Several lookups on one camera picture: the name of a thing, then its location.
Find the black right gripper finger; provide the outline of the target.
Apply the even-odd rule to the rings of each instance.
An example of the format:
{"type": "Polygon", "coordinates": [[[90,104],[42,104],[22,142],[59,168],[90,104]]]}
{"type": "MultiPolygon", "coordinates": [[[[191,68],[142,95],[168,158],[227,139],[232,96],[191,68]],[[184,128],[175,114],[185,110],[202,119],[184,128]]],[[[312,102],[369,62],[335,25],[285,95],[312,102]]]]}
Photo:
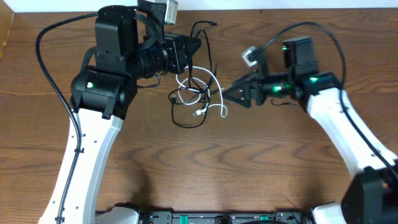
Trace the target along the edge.
{"type": "Polygon", "coordinates": [[[257,70],[251,71],[251,72],[249,72],[249,73],[247,73],[247,74],[235,79],[232,82],[231,86],[237,86],[240,83],[251,82],[253,80],[256,81],[259,78],[259,76],[260,76],[260,73],[257,70]]]}
{"type": "Polygon", "coordinates": [[[223,98],[237,103],[245,108],[249,107],[249,97],[245,84],[233,85],[223,92],[223,98]]]}

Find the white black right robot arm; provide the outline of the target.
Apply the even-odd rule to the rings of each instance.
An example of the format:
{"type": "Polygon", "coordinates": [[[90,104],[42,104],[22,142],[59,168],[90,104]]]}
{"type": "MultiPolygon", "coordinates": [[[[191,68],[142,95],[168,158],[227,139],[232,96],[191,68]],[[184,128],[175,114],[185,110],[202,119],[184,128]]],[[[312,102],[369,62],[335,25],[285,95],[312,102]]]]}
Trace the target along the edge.
{"type": "Polygon", "coordinates": [[[269,73],[264,51],[252,46],[242,58],[255,70],[235,80],[223,97],[246,108],[268,97],[291,97],[327,133],[352,178],[340,202],[320,205],[312,223],[397,223],[397,156],[373,135],[331,72],[320,72],[309,37],[283,42],[286,72],[269,73]]]}

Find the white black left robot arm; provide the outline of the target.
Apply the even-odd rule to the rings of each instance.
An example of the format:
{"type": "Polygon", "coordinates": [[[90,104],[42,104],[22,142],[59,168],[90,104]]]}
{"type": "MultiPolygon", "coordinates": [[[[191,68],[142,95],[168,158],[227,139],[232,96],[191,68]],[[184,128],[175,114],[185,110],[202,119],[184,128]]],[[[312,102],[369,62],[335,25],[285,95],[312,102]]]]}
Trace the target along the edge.
{"type": "Polygon", "coordinates": [[[41,223],[139,223],[138,210],[118,205],[96,214],[110,149],[137,94],[137,81],[181,74],[200,39],[164,31],[175,24],[177,1],[139,1],[94,13],[96,45],[86,51],[64,106],[70,116],[67,148],[41,223]]]}

